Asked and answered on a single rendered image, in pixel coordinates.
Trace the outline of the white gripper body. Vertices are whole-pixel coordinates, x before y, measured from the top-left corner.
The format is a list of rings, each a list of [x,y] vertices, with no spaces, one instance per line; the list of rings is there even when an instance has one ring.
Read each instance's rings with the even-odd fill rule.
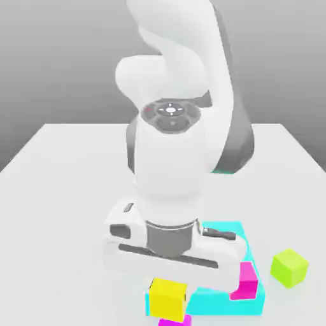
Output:
[[[159,257],[145,248],[105,237],[104,264],[111,270],[162,278],[192,287],[233,292],[239,286],[240,262],[246,255],[246,241],[196,236],[192,247],[176,258]]]

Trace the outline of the small yellow cube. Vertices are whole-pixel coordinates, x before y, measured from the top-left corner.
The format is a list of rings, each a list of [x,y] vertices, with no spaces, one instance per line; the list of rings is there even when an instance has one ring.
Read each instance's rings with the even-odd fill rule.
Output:
[[[186,312],[187,284],[154,278],[149,289],[150,316],[182,323]]]

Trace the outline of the large cyan box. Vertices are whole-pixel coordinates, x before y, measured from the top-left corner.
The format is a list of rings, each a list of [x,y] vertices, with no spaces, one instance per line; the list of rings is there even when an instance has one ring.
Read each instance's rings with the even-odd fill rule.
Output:
[[[258,279],[257,293],[252,299],[232,300],[229,294],[207,288],[197,288],[192,294],[186,313],[189,315],[239,315],[258,316],[262,314],[265,290],[262,285],[257,266],[255,264],[245,230],[240,221],[203,222],[205,228],[231,231],[246,241],[246,255],[243,262],[251,262]]]

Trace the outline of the small magenta cube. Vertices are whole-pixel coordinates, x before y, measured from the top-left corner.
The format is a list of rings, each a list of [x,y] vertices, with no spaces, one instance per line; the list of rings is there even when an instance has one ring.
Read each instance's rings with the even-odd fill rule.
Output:
[[[253,263],[250,261],[241,262],[239,286],[236,291],[229,294],[230,300],[238,301],[255,299],[257,295],[258,284],[259,278]]]
[[[161,318],[158,322],[158,326],[192,326],[192,317],[186,314],[182,322]]]

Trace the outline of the small lime green cube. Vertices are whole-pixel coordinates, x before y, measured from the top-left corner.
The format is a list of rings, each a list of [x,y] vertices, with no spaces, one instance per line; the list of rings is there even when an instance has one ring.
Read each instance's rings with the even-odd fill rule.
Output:
[[[273,257],[271,275],[284,287],[292,288],[305,279],[308,266],[305,258],[289,248]]]

